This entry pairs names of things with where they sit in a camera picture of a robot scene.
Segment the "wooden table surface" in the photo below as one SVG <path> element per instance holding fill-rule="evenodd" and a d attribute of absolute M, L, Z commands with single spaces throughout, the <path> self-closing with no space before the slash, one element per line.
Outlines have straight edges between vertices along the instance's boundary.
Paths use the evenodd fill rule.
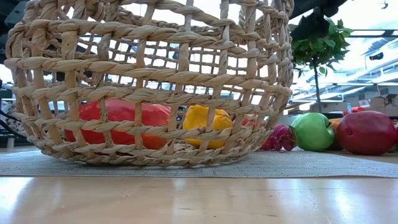
<path fill-rule="evenodd" d="M 0 178 L 1 224 L 397 222 L 397 179 Z"/>

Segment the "gray rug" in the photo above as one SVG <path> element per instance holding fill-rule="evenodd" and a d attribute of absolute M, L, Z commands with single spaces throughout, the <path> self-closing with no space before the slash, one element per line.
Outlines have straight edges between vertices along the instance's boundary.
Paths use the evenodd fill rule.
<path fill-rule="evenodd" d="M 368 176 L 398 178 L 398 164 L 306 151 L 254 152 L 229 165 L 196 168 L 90 166 L 39 151 L 0 155 L 0 176 L 252 177 Z"/>

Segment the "green apple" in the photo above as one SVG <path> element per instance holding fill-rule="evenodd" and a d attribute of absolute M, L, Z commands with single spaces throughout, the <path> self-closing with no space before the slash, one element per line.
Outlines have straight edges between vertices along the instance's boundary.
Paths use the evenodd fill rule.
<path fill-rule="evenodd" d="M 321 113 L 306 113 L 292 124 L 295 128 L 298 147 L 306 151 L 323 151 L 334 141 L 331 122 Z"/>

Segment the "wicker basket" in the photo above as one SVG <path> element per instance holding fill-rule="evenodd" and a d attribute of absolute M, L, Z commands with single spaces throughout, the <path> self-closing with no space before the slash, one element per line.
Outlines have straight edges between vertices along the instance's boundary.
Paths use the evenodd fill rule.
<path fill-rule="evenodd" d="M 123 8 L 132 3 L 147 5 L 144 17 Z M 238 25 L 228 19 L 230 4 L 241 6 Z M 69 161 L 135 166 L 238 161 L 259 149 L 291 95 L 292 51 L 287 23 L 293 4 L 293 0 L 272 4 L 221 0 L 217 19 L 195 7 L 193 0 L 187 0 L 186 5 L 169 0 L 29 1 L 23 20 L 9 32 L 6 47 L 5 65 L 16 84 L 15 116 L 21 119 L 28 140 L 43 154 Z M 70 10 L 71 19 L 67 16 Z M 180 26 L 152 20 L 156 10 L 181 14 L 185 23 Z M 257 20 L 256 13 L 262 15 Z M 208 27 L 191 26 L 194 20 Z M 76 50 L 79 43 L 87 45 L 85 52 Z M 98 53 L 90 53 L 93 47 Z M 178 53 L 177 59 L 171 57 L 174 53 Z M 209 57 L 212 62 L 204 60 Z M 52 73 L 52 81 L 45 80 L 46 72 Z M 65 74 L 64 82 L 57 81 L 60 72 Z M 149 83 L 154 82 L 158 85 L 151 88 Z M 226 92 L 226 98 L 220 97 Z M 135 121 L 108 121 L 104 101 L 116 98 L 135 104 Z M 260 99 L 258 103 L 252 102 L 254 98 Z M 81 120 L 78 107 L 83 101 L 98 101 L 101 119 Z M 65 112 L 59 112 L 57 102 L 65 104 Z M 168 125 L 143 125 L 143 103 L 169 106 Z M 182 129 L 185 117 L 178 107 L 193 105 L 209 107 L 207 125 Z M 232 128 L 211 129 L 215 109 L 231 116 Z M 242 125 L 244 118 L 255 125 Z M 65 129 L 72 130 L 77 141 L 66 141 Z M 82 130 L 103 133 L 105 142 L 88 144 Z M 136 144 L 115 144 L 111 131 L 134 135 Z M 141 134 L 160 136 L 167 144 L 159 150 L 148 149 Z M 184 141 L 186 138 L 203 142 L 194 147 Z M 214 139 L 225 139 L 226 143 L 219 149 L 208 149 Z"/>

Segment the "plant stem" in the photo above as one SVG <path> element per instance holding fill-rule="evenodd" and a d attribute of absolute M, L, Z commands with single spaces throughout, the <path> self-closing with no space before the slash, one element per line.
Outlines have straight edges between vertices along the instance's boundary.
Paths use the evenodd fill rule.
<path fill-rule="evenodd" d="M 317 71 L 317 64 L 315 63 L 315 60 L 313 60 L 312 66 L 313 66 L 313 71 L 315 72 L 315 88 L 317 89 L 318 110 L 319 110 L 319 113 L 322 113 L 321 96 L 319 93 L 319 83 L 318 83 L 318 71 Z"/>

